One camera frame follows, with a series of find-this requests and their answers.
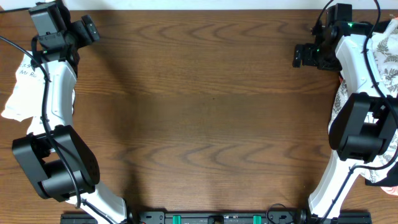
white background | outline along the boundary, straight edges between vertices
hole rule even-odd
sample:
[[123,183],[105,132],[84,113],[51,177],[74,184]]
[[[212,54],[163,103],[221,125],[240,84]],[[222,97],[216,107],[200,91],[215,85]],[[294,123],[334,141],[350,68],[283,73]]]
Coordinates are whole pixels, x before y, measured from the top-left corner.
[[[0,0],[4,10],[33,7],[44,0]],[[63,0],[69,10],[101,9],[322,9],[329,0]],[[354,9],[375,9],[373,0],[335,1]],[[398,9],[398,0],[379,0],[381,9]]]

table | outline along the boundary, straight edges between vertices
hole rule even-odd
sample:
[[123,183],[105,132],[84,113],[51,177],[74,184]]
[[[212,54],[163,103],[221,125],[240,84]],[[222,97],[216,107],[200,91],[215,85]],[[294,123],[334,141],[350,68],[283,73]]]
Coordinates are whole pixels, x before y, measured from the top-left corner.
[[[101,34],[79,50],[73,115],[101,180],[136,210],[304,207],[328,163],[339,85],[336,73],[292,68],[295,44],[313,42],[319,12],[72,12],[73,21],[90,14]],[[376,12],[354,18],[374,22]],[[1,14],[0,30],[26,49],[36,34],[27,12]],[[4,105],[22,54],[4,42],[0,49]],[[0,223],[59,223],[76,212],[42,200],[12,155],[30,119],[0,124]],[[397,199],[360,177],[343,208],[396,223]]]

wooden tabletop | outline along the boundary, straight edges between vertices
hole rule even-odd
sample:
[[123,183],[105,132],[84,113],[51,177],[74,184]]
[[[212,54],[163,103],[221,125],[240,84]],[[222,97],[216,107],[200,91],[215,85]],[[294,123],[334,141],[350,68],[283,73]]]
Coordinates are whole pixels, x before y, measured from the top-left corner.
[[[337,73],[292,68],[319,12],[72,12],[73,21],[90,14],[101,34],[79,50],[73,115],[101,180],[135,209],[305,208],[329,160],[339,85]],[[27,12],[1,14],[0,30],[26,49],[36,34]],[[0,105],[21,60],[0,42]],[[0,118],[0,223],[59,223],[74,208],[41,199],[11,152],[29,125]],[[343,208],[397,223],[397,205],[360,177]]]

